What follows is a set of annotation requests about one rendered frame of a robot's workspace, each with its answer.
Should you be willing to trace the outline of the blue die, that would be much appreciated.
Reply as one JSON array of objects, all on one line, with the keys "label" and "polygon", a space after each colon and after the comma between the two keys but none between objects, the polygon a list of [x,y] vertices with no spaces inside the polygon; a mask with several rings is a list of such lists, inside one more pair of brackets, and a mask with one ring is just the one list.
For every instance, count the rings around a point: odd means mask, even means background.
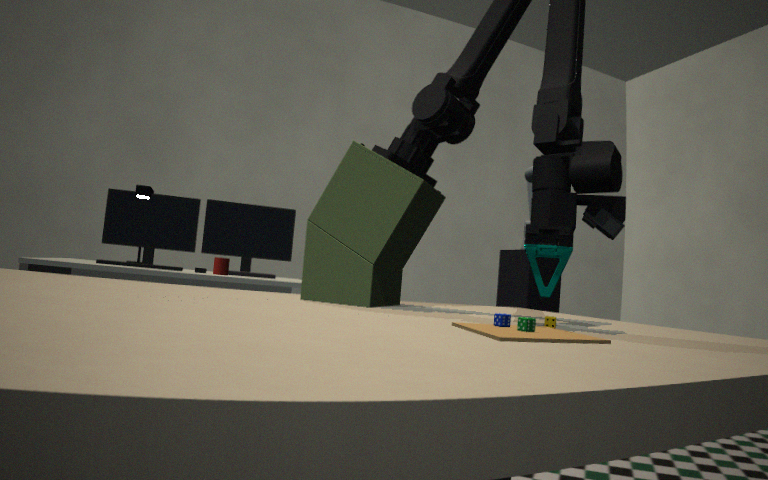
[{"label": "blue die", "polygon": [[510,327],[511,315],[509,314],[494,314],[494,326],[498,327]]}]

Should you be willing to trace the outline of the green die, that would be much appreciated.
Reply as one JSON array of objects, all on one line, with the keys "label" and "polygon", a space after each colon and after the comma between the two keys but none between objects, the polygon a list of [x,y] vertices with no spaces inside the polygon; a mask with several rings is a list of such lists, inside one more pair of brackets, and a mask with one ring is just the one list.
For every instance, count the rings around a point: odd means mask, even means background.
[{"label": "green die", "polygon": [[535,332],[535,318],[518,317],[517,330],[524,332]]}]

